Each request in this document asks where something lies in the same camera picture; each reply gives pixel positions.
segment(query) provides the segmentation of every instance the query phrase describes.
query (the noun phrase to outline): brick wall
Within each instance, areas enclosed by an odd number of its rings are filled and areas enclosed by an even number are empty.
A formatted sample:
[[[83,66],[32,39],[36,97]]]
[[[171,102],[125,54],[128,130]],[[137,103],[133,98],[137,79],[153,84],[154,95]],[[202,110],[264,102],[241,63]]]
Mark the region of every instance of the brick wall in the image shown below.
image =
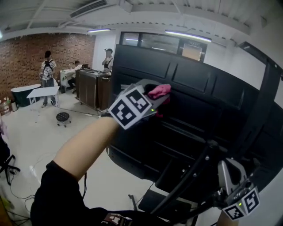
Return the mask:
[[[75,60],[91,67],[94,43],[94,36],[84,34],[34,34],[0,42],[0,99],[11,98],[12,88],[40,83],[47,50],[57,64],[57,79]]]

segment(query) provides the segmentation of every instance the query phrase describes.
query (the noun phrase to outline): white floor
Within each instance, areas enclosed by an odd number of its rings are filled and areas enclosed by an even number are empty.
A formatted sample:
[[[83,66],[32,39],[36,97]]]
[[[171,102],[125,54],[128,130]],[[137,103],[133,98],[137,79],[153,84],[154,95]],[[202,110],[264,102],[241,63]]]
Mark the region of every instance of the white floor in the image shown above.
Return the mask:
[[[96,111],[85,105],[80,105],[73,94],[59,95],[61,108],[97,114]],[[8,145],[15,155],[15,166],[21,169],[11,185],[13,193],[18,197],[27,197],[35,194],[40,186],[45,166],[49,163],[60,147],[72,136],[77,134],[97,117],[86,116],[82,113],[66,111],[70,114],[72,123],[66,128],[58,127],[56,121],[57,109],[50,104],[41,109],[42,100],[36,103],[38,113],[30,111],[30,107],[19,108],[8,116],[2,116],[8,126]],[[84,181],[79,182],[83,192]],[[84,202],[87,207],[103,207],[108,210],[132,210],[133,205],[128,194],[133,194],[136,201],[140,199],[152,184],[151,181],[141,180],[126,172],[113,163],[106,152],[103,152],[95,164],[89,169],[87,177],[87,193]],[[11,194],[6,183],[5,174],[0,178],[0,194],[4,195],[15,206],[14,212],[28,216],[24,200]],[[33,200],[26,202],[30,210]]]

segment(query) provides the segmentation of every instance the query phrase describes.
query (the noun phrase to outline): black stool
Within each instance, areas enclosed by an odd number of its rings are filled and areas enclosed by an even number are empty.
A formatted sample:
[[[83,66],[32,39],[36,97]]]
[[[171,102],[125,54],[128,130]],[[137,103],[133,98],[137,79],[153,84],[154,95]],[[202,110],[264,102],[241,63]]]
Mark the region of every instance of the black stool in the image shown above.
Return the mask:
[[[69,123],[71,123],[71,120],[69,119],[70,115],[66,112],[60,112],[57,116],[57,125],[60,126],[60,124],[63,124],[64,127],[66,127],[65,122],[68,121]]]

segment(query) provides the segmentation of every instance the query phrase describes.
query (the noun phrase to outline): ceiling light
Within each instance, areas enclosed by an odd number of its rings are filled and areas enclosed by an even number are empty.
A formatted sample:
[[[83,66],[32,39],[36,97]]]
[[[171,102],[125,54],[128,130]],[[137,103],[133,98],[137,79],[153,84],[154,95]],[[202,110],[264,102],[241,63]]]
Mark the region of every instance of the ceiling light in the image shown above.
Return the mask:
[[[152,49],[158,49],[158,50],[165,51],[165,49],[160,49],[160,48],[155,48],[155,47],[152,47]]]
[[[187,34],[187,33],[180,32],[180,31],[166,30],[165,33],[179,35],[179,36],[188,37],[188,38],[195,38],[195,39],[199,39],[199,40],[202,40],[202,41],[211,42],[210,38],[206,38],[206,37],[202,37],[202,36],[197,36],[197,35],[194,35],[194,34]]]
[[[101,32],[101,31],[108,31],[108,30],[111,30],[111,29],[98,29],[98,30],[88,30],[88,33],[94,33],[94,32]]]

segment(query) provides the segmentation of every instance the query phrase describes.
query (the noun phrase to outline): black metal frame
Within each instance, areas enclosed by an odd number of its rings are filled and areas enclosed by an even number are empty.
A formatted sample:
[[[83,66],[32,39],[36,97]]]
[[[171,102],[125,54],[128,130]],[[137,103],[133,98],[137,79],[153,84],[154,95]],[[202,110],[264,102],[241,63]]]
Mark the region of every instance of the black metal frame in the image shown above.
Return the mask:
[[[195,41],[195,40],[192,40],[192,39],[187,39],[187,38],[180,38],[180,37],[174,37],[174,36],[166,35],[166,34],[156,34],[156,33],[148,33],[148,32],[132,32],[132,31],[121,32],[121,36],[120,36],[120,40],[119,40],[119,44],[120,45],[123,45],[123,40],[124,40],[125,33],[139,34],[139,36],[138,36],[138,43],[137,43],[136,46],[140,47],[140,48],[145,48],[145,47],[142,47],[142,36],[144,34],[176,38],[176,39],[179,40],[177,53],[170,53],[170,54],[176,54],[176,55],[179,55],[179,56],[182,56],[182,54],[183,54],[183,46],[184,46],[185,43],[188,42],[188,40],[193,41],[193,42],[197,42],[197,43],[199,43],[199,46],[202,48],[202,52],[204,53],[204,54],[201,54],[201,57],[199,59],[200,62],[204,61],[204,57],[205,57],[205,54],[207,52],[207,44],[205,44],[205,43],[202,43],[202,42],[199,42],[199,41]]]
[[[236,139],[236,142],[232,146],[231,150],[229,150],[228,154],[232,155],[231,157],[241,157],[251,147],[259,135],[274,102],[282,72],[283,70],[273,60],[267,57],[264,78],[260,87],[257,101],[253,106],[253,109],[239,137]],[[218,164],[219,160],[221,159],[220,156],[217,155],[216,146],[211,145],[211,143],[208,141],[206,147],[193,167],[184,174],[184,177],[179,184],[167,195],[166,198],[164,198],[164,200],[162,200],[162,202],[158,204],[157,207],[155,207],[151,214],[157,215],[159,212],[163,211],[170,202],[180,197],[180,195],[191,186],[194,180],[202,171],[206,169],[209,163]],[[171,221],[171,223],[176,224],[195,217],[213,207],[213,205],[213,199],[210,198],[197,209],[187,213],[180,219]]]

